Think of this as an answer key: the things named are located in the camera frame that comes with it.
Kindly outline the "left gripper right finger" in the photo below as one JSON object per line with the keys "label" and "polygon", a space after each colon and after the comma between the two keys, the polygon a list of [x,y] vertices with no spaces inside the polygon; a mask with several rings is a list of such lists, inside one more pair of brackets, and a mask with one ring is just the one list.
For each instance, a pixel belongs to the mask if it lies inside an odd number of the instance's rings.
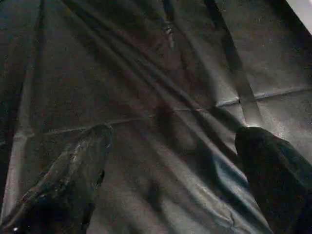
{"label": "left gripper right finger", "polygon": [[260,127],[235,136],[252,194],[275,234],[312,232],[312,166],[286,140]]}

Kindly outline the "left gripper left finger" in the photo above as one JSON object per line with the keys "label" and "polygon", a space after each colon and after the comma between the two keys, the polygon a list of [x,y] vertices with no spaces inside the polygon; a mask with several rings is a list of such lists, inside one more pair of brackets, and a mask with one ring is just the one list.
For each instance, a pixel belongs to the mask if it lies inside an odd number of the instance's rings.
{"label": "left gripper left finger", "polygon": [[64,147],[4,217],[2,234],[84,234],[95,209],[113,129],[99,124],[79,133]]}

